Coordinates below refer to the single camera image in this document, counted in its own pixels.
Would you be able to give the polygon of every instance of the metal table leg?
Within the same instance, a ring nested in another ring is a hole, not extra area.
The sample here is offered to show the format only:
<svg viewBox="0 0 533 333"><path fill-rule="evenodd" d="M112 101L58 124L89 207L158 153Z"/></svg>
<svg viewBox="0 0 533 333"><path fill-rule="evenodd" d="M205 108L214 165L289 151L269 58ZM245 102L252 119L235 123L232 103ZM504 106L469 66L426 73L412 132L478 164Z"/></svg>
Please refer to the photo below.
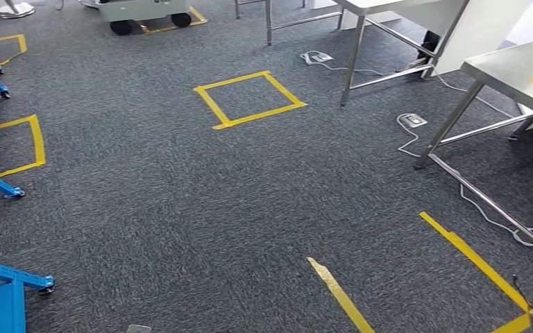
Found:
<svg viewBox="0 0 533 333"><path fill-rule="evenodd" d="M236 8L236 19L240 19L240 0L234 0L234 7Z"/></svg>
<svg viewBox="0 0 533 333"><path fill-rule="evenodd" d="M522 125L520 125L520 127L518 127L514 133L512 133L512 135L509 136L508 139L512 140L512 141L518 141L518 138L530 127L530 125L533 124L533 115L524 120L524 122L522 123Z"/></svg>
<svg viewBox="0 0 533 333"><path fill-rule="evenodd" d="M266 45L273 45L273 11L271 0L264 0L266 7Z"/></svg>
<svg viewBox="0 0 533 333"><path fill-rule="evenodd" d="M477 94L479 94L481 88L483 88L483 83L477 80L473 82L471 88L469 88L468 92L465 94L465 96L463 96L463 99L459 102L455 110L450 113L450 116L448 116L448 119L444 125L442 125L442 128L440 128L436 136L434 136L434 139L432 139L424 154L418 157L414 168L422 169L426 166L428 155L432 154L434 150L438 148L442 139L444 139L452 127L457 123L459 118L463 115L465 110L467 110L467 107L471 104L471 102L473 102Z"/></svg>
<svg viewBox="0 0 533 333"><path fill-rule="evenodd" d="M435 154L429 154L427 157L434 160L442 169L444 169L446 172L448 172L452 177L454 177L456 180L458 180L463 186L465 186L467 189L472 191L475 195L477 195L479 198L481 198L489 207L493 208L499 215L503 216L508 222L510 222L512 225L514 225L516 228L518 228L521 232L523 232L526 236L528 236L533 241L533 232L528 229L525 225L518 222L516 219L511 217L508 213L506 213L497 203L495 203L491 198L489 198L485 193L483 193L481 190L479 190L475 185L473 185L471 182L469 182L465 177L461 176L461 174L451 168L448 164L446 164L443 160L441 160L438 156Z"/></svg>
<svg viewBox="0 0 533 333"><path fill-rule="evenodd" d="M353 76L355 75L355 66L358 59L360 50L360 44L362 41L362 35L364 33L364 15L359 16L357 22L357 28L354 32L353 49L348 58L348 69L344 77L344 90L342 91L342 99L340 100L340 106L346 106L348 101L348 95L350 95L350 86L353 85Z"/></svg>
<svg viewBox="0 0 533 333"><path fill-rule="evenodd" d="M344 19L344 7L340 9L340 16L338 17L338 30L342 29L342 20Z"/></svg>

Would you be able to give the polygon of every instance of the metal stand base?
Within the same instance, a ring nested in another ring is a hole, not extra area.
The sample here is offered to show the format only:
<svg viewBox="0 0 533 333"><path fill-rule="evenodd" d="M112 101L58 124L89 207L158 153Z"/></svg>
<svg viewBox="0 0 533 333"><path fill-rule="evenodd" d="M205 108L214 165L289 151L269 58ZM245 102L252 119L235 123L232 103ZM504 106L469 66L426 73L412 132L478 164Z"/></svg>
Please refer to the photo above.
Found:
<svg viewBox="0 0 533 333"><path fill-rule="evenodd" d="M32 15L35 12L35 8L29 3L22 2L18 5L9 3L7 6L0 8L0 18L2 19L19 19Z"/></svg>
<svg viewBox="0 0 533 333"><path fill-rule="evenodd" d="M467 93L463 96L463 99L459 102L457 107L450 113L446 122L442 125L438 133L434 136L430 144L426 147L425 152L420 157L418 157L414 165L414 168L422 169L426 167L428 160L432 160L436 162L436 164L438 164L442 169L448 172L452 177L458 180L461 184L463 184L463 186L465 186L467 189L473 192L476 196L481 198L487 205L489 205L489 207L491 207L493 210L499 213L499 215L501 215L504 219L506 219L508 222L510 222L512 225L518 228L518 230L520 230L522 233L524 233L526 236L528 236L533 241L533 232L530 230L529 227L523 225L518 220L516 220L514 217L506 213L495 201L493 201L493 199L489 198L485 193L480 191L474 184L472 184L465 177L463 177L461 173L453 169L451 166L446 164L446 162L444 162L438 156L436 156L436 154L434 154L434 151L438 147L443 146L445 144L457 142L467 137L472 137L475 135L479 135L481 133L489 132L492 130L496 130L498 128L512 125L513 123L524 121L524 124L520 126L520 128L516 130L516 132L514 133L516 135L519 135L533 122L533 114L526 113L526 114L522 114L521 116L517 116L517 117L511 118L508 120L500 121L499 123L495 123L490 126L478 128L477 130L472 130L470 132L463 133L463 134L445 139L446 135L450 132L452 127L457 123L459 118L467 110L467 107L471 104L471 102L473 102L473 100L475 99L479 91L481 91L483 86L484 84L478 80L476 80L471 85L471 88L469 88Z"/></svg>

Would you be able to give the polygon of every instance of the white table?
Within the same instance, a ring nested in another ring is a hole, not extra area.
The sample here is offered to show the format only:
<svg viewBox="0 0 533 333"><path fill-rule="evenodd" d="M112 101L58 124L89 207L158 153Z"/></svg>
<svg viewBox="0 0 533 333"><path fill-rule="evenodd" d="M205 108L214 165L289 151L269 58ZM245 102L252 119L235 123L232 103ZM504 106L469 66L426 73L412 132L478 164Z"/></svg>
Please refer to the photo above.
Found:
<svg viewBox="0 0 533 333"><path fill-rule="evenodd" d="M452 21L452 24L450 25L449 29L446 31L446 33L442 36L442 41L440 45L438 46L437 50L435 52L429 51L427 49L424 49L423 47L419 46L417 42L409 39L408 37L398 33L397 31L381 24L376 21L373 21L372 19L368 18L367 15L375 14L379 12L386 12L390 10L399 10L402 8L407 8L411 6L420 6L425 5L427 3L433 3L438 2L440 0L333 0L335 3L339 4L341 6L341 11L339 12L333 12L330 14L320 15L317 17L311 17L309 19L302 19L300 21L290 22L287 24L281 24L279 26L273 26L273 18L272 18L272 4L271 0L265 0L266 1L266 43L270 46L272 45L273 41L273 31L281 28L286 28L288 26L295 26L297 24L304 24L308 22L317 21L320 19L327 19L330 17L339 17L338 21L338 29L341 27L341 21L342 17L344 15L344 11L347 10L348 12L353 13L354 15L358 16L357 21L357 27L354 32L354 39L353 39L353 46L352 50L350 52L349 58L348 58L348 70L346 71L346 77L344 81L344 89L342 92L342 98L340 100L340 105L345 106L348 102L348 97L350 95L350 91L354 89L358 89L361 87L366 87L367 85L372 85L375 83L383 82L386 80L390 80L392 78L397 78L400 76L409 75L412 73L417 73L420 71L425 71L425 76L429 76L433 66L435 66L441 56L441 54L444 52L445 45L447 45L448 40L450 36L452 35L452 32L454 31L455 27L457 26L458 21L460 20L461 16L463 15L463 12L466 9L467 4L469 3L469 0L457 0L460 2L460 9L455 16L455 18ZM426 65L418 66L412 69L408 69L406 71L402 71L400 73L395 73L387 76L383 76L381 78L376 78L374 80L366 81L364 83L358 83L356 85L353 85L353 76L355 73L355 65L358 59L360 45L362 42L362 36L364 32L364 26L365 22L368 22L384 32L398 38L402 42L414 47L420 52L423 52L430 56L430 61Z"/></svg>
<svg viewBox="0 0 533 333"><path fill-rule="evenodd" d="M485 193L434 153L439 146L496 130L519 121L525 121L512 135L513 138L517 138L533 122L533 114L528 113L445 139L450 129L457 123L484 85L533 110L533 42L469 58L465 61L461 70L472 76L475 82L430 142L426 152L416 161L415 167L417 169L425 167L428 159L435 161L442 169L461 182L463 186L470 189L508 222L515 225L533 240L533 232L530 229L511 217Z"/></svg>

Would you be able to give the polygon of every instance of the table leg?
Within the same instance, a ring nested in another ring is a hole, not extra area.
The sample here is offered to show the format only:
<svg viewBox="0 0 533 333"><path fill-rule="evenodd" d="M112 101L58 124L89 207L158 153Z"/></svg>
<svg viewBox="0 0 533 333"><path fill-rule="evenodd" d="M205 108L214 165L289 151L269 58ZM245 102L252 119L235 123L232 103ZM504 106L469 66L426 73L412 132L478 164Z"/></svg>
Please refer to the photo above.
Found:
<svg viewBox="0 0 533 333"><path fill-rule="evenodd" d="M340 106L346 106L348 101L348 95L350 95L350 87L353 85L353 77L355 75L355 66L358 59L358 53L360 50L360 44L362 41L362 35L364 33L364 15L359 16L357 22L357 28L354 32L353 49L348 58L348 69L344 78L344 91L342 92L342 99L340 100Z"/></svg>
<svg viewBox="0 0 533 333"><path fill-rule="evenodd" d="M19 11L17 10L17 8L15 7L15 4L13 3L12 0L5 0L5 3L7 4L7 6L11 7L11 10L13 10L13 12L15 14L19 14Z"/></svg>
<svg viewBox="0 0 533 333"><path fill-rule="evenodd" d="M266 45L273 44L273 11L271 7L271 0L264 0L266 7Z"/></svg>
<svg viewBox="0 0 533 333"><path fill-rule="evenodd" d="M448 44L448 40L452 36L452 34L455 32L455 29L457 28L457 25L459 24L459 21L461 20L461 17L463 16L463 13L465 13L465 9L467 9L467 5L470 0L463 0L461 3L461 8L457 12L457 16L455 16L455 19L452 21L452 24L446 31L446 34L444 36L441 36L441 40L438 43L438 48L436 50L436 56L433 58L430 58L428 60L428 64L432 66L436 66L438 63L438 60L440 60L440 57L442 56L442 53L444 53L444 50L446 49L446 46ZM427 71L424 71L422 73L422 78L429 78L432 75L432 71L434 68L429 69Z"/></svg>
<svg viewBox="0 0 533 333"><path fill-rule="evenodd" d="M520 125L520 127L518 127L514 133L512 135L509 136L508 139L512 140L512 141L518 141L518 138L522 135L522 133L524 133L529 127L530 125L533 124L533 116L524 120L524 122L522 123L522 125Z"/></svg>
<svg viewBox="0 0 533 333"><path fill-rule="evenodd" d="M475 81L471 85L471 88L467 91L465 96L463 96L463 99L459 102L457 107L454 111L450 113L448 116L448 119L446 119L446 122L444 125L442 125L442 128L438 131L438 133L434 136L434 139L430 142L430 145L426 148L426 151L422 156L418 157L416 164L414 165L415 169L422 169L426 166L426 162L428 160L428 155L432 154L436 148L438 148L438 145L444 139L444 137L450 132L452 127L457 123L459 118L463 115L465 110L467 110L468 106L473 102L477 94L479 94L479 91L481 91L481 88L483 88L483 83L480 81Z"/></svg>
<svg viewBox="0 0 533 333"><path fill-rule="evenodd" d="M240 0L234 0L234 7L236 8L236 19L240 18Z"/></svg>
<svg viewBox="0 0 533 333"><path fill-rule="evenodd" d="M340 9L340 16L338 16L338 30L342 29L342 20L344 19L344 7Z"/></svg>

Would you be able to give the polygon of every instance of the power cord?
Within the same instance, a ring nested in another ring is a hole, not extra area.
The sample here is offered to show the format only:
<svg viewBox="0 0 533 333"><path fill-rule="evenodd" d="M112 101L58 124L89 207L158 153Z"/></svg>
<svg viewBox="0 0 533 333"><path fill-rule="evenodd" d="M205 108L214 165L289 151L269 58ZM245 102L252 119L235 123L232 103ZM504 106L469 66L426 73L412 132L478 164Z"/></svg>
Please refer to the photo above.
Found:
<svg viewBox="0 0 533 333"><path fill-rule="evenodd" d="M520 293L520 296L522 296L522 298L524 298L524 300L528 304L528 311L529 310L533 311L532 304L530 302L528 302L528 299L526 298L526 296L524 296L524 293L522 292L522 289L520 289L520 286L518 285L518 276L516 276L516 274L513 275L512 283L514 284L514 288L516 288L516 290Z"/></svg>
<svg viewBox="0 0 533 333"><path fill-rule="evenodd" d="M339 70L347 70L348 68L346 67L330 67L326 64L324 64L323 62L319 62L319 61L313 61L311 59L311 54L312 53L315 53L316 56L325 56L325 57L329 57L329 58L332 58L330 57L328 54L324 53L324 52L320 52L320 51L308 51L308 52L305 52L305 53L302 53L299 55L299 58L303 59L305 61L306 64L308 65L321 65L321 66L324 66L325 68L329 69L330 71L339 71ZM457 90L459 92L467 92L465 89L461 89L461 88L457 88L457 87L453 87L452 85L449 85L441 76L441 74L438 74L438 71L436 70L436 67L434 65L430 65L434 71L437 73L437 76L438 76L438 79L440 80L440 82L442 82L442 84L447 87L447 88L450 88L450 89L453 89L453 90ZM369 73L373 73L373 74L376 74L376 75L379 75L379 76L386 76L386 75L389 75L389 74L393 74L393 73L380 73L378 71L375 71L375 70L372 70L372 69L355 69L355 71L367 71ZM480 97L476 97L476 99L478 101L480 101L481 103L487 105L488 107L490 107L491 109L501 113L501 114L504 114L506 117L509 117L509 118L512 118L512 116L498 108L496 108L495 106L493 106L492 104L488 103L487 101L485 101L484 99L480 98Z"/></svg>
<svg viewBox="0 0 533 333"><path fill-rule="evenodd" d="M332 70L332 71L337 71L337 70L346 70L347 68L346 67L338 67L338 68L334 68L334 67L330 67L322 62L318 62L318 61L312 61L311 59L311 54L313 53L316 53L316 56L320 57L320 59L322 58L328 58L328 59L331 59L332 57L330 57L328 54L324 53L324 52L320 52L320 51L308 51L308 52L305 52L305 53L302 53L299 55L299 57L301 59L304 59L305 63L307 63L308 65L322 65L324 66L325 68L329 69L329 70ZM378 71L374 71L372 69L356 69L355 71L367 71L367 72L371 72L371 73L375 73L379 76L385 76L385 75L388 75L390 73L380 73ZM453 90L457 90L459 92L467 92L465 89L461 89L461 88L458 88L458 87L453 87L452 85L449 85L443 78L440 74L437 74L438 76L438 79L442 82L442 84L444 84L445 87L447 88L450 88L450 89L453 89ZM491 109L509 117L509 118L513 118L510 114L496 108L495 106L493 106L492 104L488 103L487 101L485 101L484 99L481 99L480 97L475 97L478 101L482 102L483 104L487 105L488 107L490 107ZM402 146L400 146L399 148L397 148L398 151L402 152L402 153L406 153L412 157L420 157L420 155L417 155L417 154L414 154L412 153L411 151L408 151L406 150L406 148L410 145L410 144L413 144L414 142L418 141L419 140L419 136L412 132L402 121L401 119L403 117L408 117L408 116L411 116L412 114L411 113L405 113L405 114L400 114L399 116L397 116L396 118L396 122L397 124L399 124L399 126L401 126L401 128L403 128L403 130L405 130L406 132L408 132L411 136L413 136L414 138L409 140L406 144L403 144ZM533 248L533 243L528 243L527 241L523 241L520 236L518 236L518 233L520 232L520 230L512 230L508 227L506 227L505 225L502 225L502 224L499 224L493 220L491 220L489 217L487 217L487 214L485 214L485 211L473 200L471 200L469 197L465 196L465 188L464 186L461 184L460 185L460 196L464 199L464 200L467 200L468 202L470 202L473 206L475 206L475 208L477 208L477 210L479 210L479 213L481 213L481 215L483 216L483 218L485 219L485 221L493 224L493 225L496 225L506 231L508 231L509 233L511 233L512 237L520 244L524 245L524 246L528 246L528 247L532 247ZM530 232L533 233L533 228L528 228L528 230Z"/></svg>
<svg viewBox="0 0 533 333"><path fill-rule="evenodd" d="M308 51L308 52L305 52L305 53L302 53L299 55L299 58L301 59L304 59L305 60L305 63L308 64L308 65L322 65L324 66L325 68L329 69L330 71L340 71L340 70L345 70L345 69L348 69L346 67L330 67L326 64L324 64L323 62L318 62L318 61L312 61L312 59L310 58L310 54L311 53L317 53L318 56L328 56L328 54L324 53L324 52L320 52L320 51ZM369 73L373 73L373 74L377 74L379 76L385 76L385 75L388 75L388 74L391 74L391 73L380 73L378 71L373 71L372 69L355 69L355 71L367 71Z"/></svg>
<svg viewBox="0 0 533 333"><path fill-rule="evenodd" d="M410 156L413 156L413 157L420 157L420 155L418 154L414 154L412 153L411 151L407 151L405 150L410 144L413 144L414 142L418 141L419 139L419 136L412 132L409 128L406 127L406 125L401 121L401 119L403 117L407 117L407 116L410 116L412 114L410 113L405 113L405 114L400 114L399 116L397 116L396 118L396 122L401 126L401 128L403 128L406 132L408 132L410 135L414 136L413 139L409 140L406 144L400 146L399 148L397 148L398 151L402 152L402 153L406 153ZM463 186L463 184L460 185L460 190L459 190L459 194L461 196L461 198L467 200L468 202L470 202L473 206L475 206L475 208L477 208L477 210L479 211L479 213L481 213L481 215L483 216L483 219L485 219L485 221L493 224L493 225L496 225L506 231L508 231L509 233L511 233L511 235L514 237L514 239L524 245L524 246L528 246L528 247L531 247L533 248L533 243L528 243L527 241L523 241L520 236L518 236L518 233L520 232L520 230L512 230L508 227L506 227L505 225L502 225L502 224L499 224L493 220L491 220L489 217L487 217L487 214L485 213L485 211L479 206L479 204L477 204L475 201L471 200L468 196L465 195L465 187ZM528 230L530 230L530 232L533 233L533 228L528 228Z"/></svg>

